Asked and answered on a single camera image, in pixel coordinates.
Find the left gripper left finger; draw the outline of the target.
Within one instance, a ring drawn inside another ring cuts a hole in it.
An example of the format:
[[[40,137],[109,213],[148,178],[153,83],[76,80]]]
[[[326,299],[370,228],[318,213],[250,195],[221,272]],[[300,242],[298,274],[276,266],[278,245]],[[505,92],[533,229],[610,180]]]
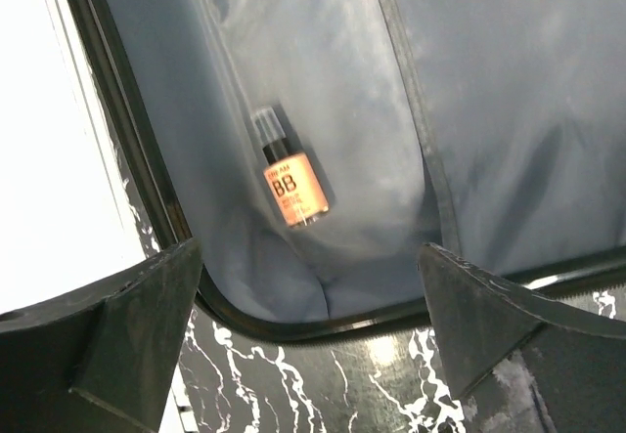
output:
[[[2,431],[157,432],[201,268],[188,239],[2,314]]]

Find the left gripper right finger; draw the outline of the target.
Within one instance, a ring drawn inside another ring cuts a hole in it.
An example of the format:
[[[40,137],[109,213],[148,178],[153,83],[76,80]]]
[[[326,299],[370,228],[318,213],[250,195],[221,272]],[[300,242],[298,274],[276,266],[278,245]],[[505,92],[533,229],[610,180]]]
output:
[[[418,257],[444,377],[468,432],[622,432],[625,324],[490,274]]]

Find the blue hard-shell suitcase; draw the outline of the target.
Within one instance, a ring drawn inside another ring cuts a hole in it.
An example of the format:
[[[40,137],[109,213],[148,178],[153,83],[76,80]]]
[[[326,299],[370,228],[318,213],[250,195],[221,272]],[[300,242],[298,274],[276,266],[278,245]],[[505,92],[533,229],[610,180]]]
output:
[[[162,245],[198,302],[289,342],[426,317],[439,244],[500,276],[625,243],[625,0],[68,0]],[[330,210],[290,228],[275,110]]]

